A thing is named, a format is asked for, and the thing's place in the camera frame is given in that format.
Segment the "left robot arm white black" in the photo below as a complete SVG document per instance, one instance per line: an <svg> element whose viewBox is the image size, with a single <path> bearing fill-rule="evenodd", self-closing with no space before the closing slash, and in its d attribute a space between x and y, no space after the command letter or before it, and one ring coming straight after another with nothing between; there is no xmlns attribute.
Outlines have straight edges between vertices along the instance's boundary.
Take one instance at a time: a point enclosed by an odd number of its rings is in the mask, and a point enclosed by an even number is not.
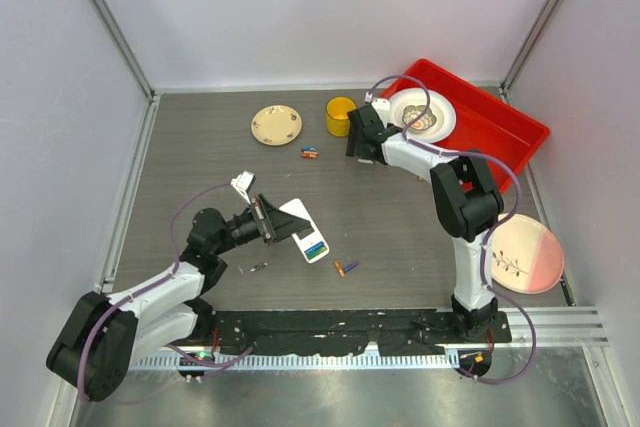
<svg viewBox="0 0 640 427"><path fill-rule="evenodd" d="M254 240L267 245L293 239L306 262L327 244L299 199L281 207L263 195L225 219L206 208L193 218L187 245L160 274L128 290L89 292L76 303L45 361L81 398L100 402L142 358L178 340L205 344L213 332L213 308L202 296L227 268L224 253Z"/></svg>

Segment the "green battery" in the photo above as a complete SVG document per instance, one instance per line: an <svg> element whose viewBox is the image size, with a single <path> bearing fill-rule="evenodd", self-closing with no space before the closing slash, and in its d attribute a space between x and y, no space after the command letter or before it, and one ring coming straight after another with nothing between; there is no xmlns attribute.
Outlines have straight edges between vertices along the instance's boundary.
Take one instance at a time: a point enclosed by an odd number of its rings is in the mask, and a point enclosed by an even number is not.
<svg viewBox="0 0 640 427"><path fill-rule="evenodd" d="M309 254L307 255L307 258L308 258L308 259L313 259L313 258L319 257L319 256L321 256L321 255L323 255L323 254L326 254L326 253L327 253L326 249L325 249L325 250L318 250L318 251L314 251L314 252L312 252L312 253L309 253Z"/></svg>

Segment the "white remote control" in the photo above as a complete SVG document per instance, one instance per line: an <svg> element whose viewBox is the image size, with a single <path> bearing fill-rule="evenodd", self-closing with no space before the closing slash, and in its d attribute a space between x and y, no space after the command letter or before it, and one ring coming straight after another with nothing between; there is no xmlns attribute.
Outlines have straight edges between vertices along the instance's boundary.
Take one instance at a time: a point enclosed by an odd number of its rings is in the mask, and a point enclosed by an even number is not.
<svg viewBox="0 0 640 427"><path fill-rule="evenodd" d="M325 240L324 236L318 229L304 203L299 198L294 198L282 204L279 209L287 214L292 214L296 217L306 220L309 223L309 226L305 227L301 232L292 235L292 238L298 250L308 264L316 263L329 254L330 247L328 245L328 242ZM308 259L308 254L305 254L304 251L317 244L325 244L327 247L327 253L313 259Z"/></svg>

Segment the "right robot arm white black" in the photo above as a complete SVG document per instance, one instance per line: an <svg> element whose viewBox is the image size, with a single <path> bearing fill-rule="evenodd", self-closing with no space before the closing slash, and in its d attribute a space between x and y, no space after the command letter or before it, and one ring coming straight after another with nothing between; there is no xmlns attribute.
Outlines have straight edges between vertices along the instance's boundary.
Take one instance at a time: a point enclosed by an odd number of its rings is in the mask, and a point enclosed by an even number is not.
<svg viewBox="0 0 640 427"><path fill-rule="evenodd" d="M438 221L454 245L451 327L460 340L477 340L497 315L488 256L492 229L504 210L487 156L421 143L385 126L371 104L349 112L348 119L347 156L397 167L430 183Z"/></svg>

